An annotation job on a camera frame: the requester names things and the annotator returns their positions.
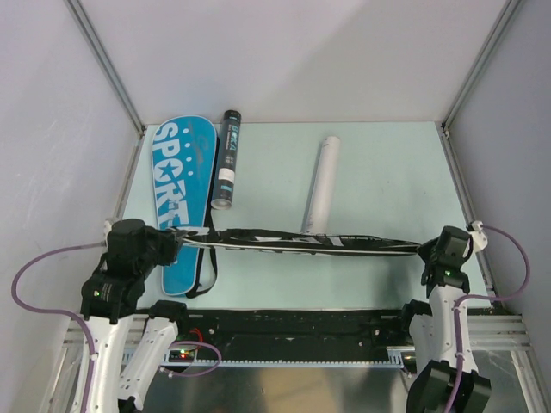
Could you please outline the black shuttlecock tube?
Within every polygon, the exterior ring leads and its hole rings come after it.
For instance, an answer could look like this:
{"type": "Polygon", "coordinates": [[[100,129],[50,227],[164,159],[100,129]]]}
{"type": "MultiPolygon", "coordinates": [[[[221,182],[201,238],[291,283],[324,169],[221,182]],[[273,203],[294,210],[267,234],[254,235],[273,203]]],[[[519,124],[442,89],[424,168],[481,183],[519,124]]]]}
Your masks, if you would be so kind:
{"type": "Polygon", "coordinates": [[[240,127],[241,113],[232,109],[225,111],[219,130],[219,148],[211,199],[211,206],[216,210],[227,210],[232,206],[240,127]]]}

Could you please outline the blue sport racket cover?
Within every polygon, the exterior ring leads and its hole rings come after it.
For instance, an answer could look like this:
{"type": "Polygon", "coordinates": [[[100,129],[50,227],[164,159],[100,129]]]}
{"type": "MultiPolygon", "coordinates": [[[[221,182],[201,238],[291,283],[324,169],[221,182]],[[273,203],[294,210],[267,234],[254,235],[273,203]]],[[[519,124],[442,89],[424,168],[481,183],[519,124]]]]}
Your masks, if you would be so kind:
{"type": "MultiPolygon", "coordinates": [[[[214,124],[199,115],[167,120],[152,139],[152,181],[157,225],[171,228],[207,227],[212,223],[210,196],[217,154],[214,124]]],[[[162,290],[169,296],[193,299],[201,294],[204,252],[184,246],[162,272],[162,290]]]]}

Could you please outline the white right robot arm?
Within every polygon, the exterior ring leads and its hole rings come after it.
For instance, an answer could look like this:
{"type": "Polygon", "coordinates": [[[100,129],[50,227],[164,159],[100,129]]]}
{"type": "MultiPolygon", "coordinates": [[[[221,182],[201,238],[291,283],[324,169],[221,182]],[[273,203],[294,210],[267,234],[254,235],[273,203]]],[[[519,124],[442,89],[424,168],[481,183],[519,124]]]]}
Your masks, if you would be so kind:
{"type": "Polygon", "coordinates": [[[492,385],[480,376],[473,357],[467,304],[456,304],[470,293],[461,267],[487,244],[482,223],[474,221],[465,231],[447,225],[418,248],[427,300],[404,305],[397,325],[399,338],[415,349],[417,374],[407,394],[407,412],[482,412],[487,406],[492,385]],[[450,409],[448,401],[453,402],[450,409]]]}

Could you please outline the black sport racket cover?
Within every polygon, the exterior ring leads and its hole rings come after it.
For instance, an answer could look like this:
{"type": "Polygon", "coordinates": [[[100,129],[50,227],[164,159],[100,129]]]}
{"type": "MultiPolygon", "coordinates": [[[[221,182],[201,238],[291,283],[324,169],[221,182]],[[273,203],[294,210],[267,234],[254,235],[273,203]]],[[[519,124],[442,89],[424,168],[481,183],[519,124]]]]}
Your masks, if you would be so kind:
{"type": "Polygon", "coordinates": [[[182,246],[325,256],[413,256],[419,243],[366,235],[300,234],[264,229],[174,229],[182,246]]]}

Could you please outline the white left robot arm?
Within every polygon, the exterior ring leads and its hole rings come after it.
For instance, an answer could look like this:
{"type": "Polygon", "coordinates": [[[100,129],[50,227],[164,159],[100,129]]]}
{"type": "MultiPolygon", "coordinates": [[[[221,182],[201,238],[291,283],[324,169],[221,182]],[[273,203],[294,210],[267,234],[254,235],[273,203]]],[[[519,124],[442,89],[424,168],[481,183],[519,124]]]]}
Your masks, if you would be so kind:
{"type": "Polygon", "coordinates": [[[158,230],[141,219],[112,224],[106,250],[81,289],[84,343],[75,408],[80,412],[140,412],[165,352],[184,342],[191,323],[184,303],[159,300],[148,316],[138,347],[121,364],[129,331],[145,292],[145,281],[157,266],[176,261],[181,244],[173,230],[158,230]]]}

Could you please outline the white shuttlecock tube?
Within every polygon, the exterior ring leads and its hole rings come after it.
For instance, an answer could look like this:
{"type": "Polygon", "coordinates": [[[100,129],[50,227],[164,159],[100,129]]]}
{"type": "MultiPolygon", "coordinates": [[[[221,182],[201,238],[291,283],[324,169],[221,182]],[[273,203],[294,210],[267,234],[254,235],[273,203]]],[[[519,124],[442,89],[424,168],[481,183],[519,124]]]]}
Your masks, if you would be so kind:
{"type": "Polygon", "coordinates": [[[302,226],[303,233],[322,234],[328,226],[332,196],[337,177],[341,140],[326,137],[320,145],[313,176],[313,185],[302,226]]]}

